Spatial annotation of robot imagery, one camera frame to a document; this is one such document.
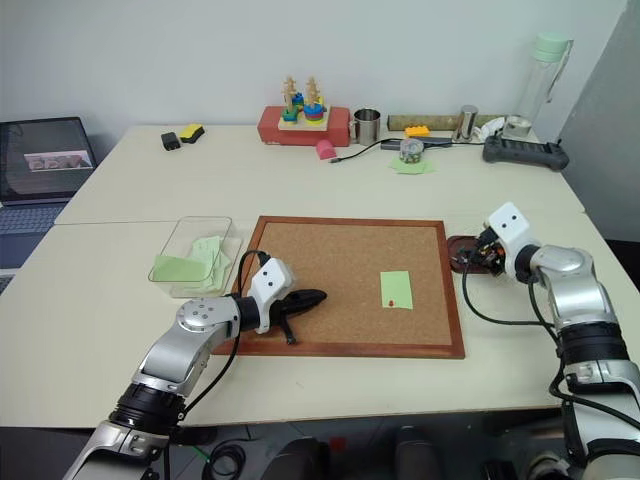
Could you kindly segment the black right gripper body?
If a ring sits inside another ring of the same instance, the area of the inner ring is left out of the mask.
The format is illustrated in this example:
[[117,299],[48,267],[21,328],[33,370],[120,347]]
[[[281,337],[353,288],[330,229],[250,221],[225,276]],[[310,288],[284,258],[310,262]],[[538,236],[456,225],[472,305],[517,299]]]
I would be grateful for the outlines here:
[[485,227],[476,237],[469,261],[493,276],[505,272],[506,252],[492,227]]

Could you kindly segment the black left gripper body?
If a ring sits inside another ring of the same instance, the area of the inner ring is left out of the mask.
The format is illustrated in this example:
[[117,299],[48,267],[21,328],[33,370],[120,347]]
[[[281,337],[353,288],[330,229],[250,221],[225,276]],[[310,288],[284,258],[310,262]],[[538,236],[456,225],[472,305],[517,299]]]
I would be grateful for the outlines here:
[[271,326],[280,326],[291,315],[302,311],[302,300],[299,295],[287,295],[282,300],[276,300],[269,309]]

